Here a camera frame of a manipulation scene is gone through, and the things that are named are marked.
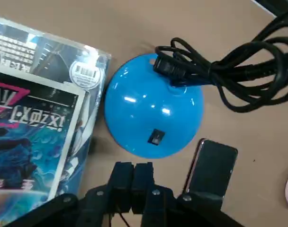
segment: smartphone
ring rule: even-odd
[[[184,185],[201,202],[221,208],[238,155],[236,148],[201,139]]]

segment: barcode sticker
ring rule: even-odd
[[[95,88],[101,79],[99,68],[80,61],[75,61],[71,65],[69,74],[72,82],[83,89]]]
[[[93,78],[95,78],[96,76],[96,71],[92,71],[91,69],[88,69],[88,68],[83,68],[80,65],[77,65],[75,72],[78,72],[84,76],[89,76]]]

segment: metal screw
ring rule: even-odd
[[[154,194],[154,195],[160,195],[160,191],[159,191],[158,189],[153,190],[153,194]]]
[[[63,202],[70,202],[72,199],[70,198],[70,197],[65,197],[64,199],[63,199]]]
[[[99,196],[100,196],[100,195],[103,195],[103,194],[104,194],[104,192],[102,192],[102,191],[98,191],[98,192],[97,192],[97,195],[99,195]]]
[[[184,195],[184,196],[183,196],[183,200],[185,200],[185,201],[191,201],[191,196],[189,196],[189,195]]]

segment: tan tabletop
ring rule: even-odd
[[[0,1],[0,16],[111,53],[108,80],[127,60],[169,45],[176,36],[210,61],[219,60],[273,18],[251,0],[7,0]],[[116,161],[153,161],[156,183],[178,195],[204,137],[239,150],[222,210],[247,227],[288,227],[288,103],[240,114],[222,104],[215,87],[205,87],[204,95],[204,120],[194,140],[178,154],[158,160],[120,148],[106,128],[101,104],[80,196],[106,183]],[[127,214],[126,219],[131,226],[140,225],[139,216]],[[115,217],[113,226],[124,223]]]

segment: book cover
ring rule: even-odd
[[[57,194],[78,192],[110,58],[91,46],[0,18],[0,65],[86,92]]]
[[[0,65],[0,224],[56,195],[85,92]]]

